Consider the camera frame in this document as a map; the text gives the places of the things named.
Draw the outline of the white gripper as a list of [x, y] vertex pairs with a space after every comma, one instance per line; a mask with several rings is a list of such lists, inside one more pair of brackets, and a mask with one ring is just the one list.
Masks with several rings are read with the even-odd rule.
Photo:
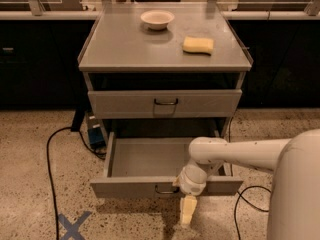
[[197, 199], [204, 188], [208, 178], [208, 166], [190, 159], [173, 181], [173, 186], [178, 187], [186, 196], [180, 200], [180, 224], [189, 226], [197, 206]]

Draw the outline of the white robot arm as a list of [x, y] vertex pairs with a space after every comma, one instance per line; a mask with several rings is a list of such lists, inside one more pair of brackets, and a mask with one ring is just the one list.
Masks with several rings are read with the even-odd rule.
[[320, 130], [291, 139], [229, 143], [198, 137], [188, 148], [190, 160], [174, 181], [185, 195], [180, 224], [191, 223], [197, 197], [217, 163], [230, 163], [273, 174], [267, 240], [320, 239]]

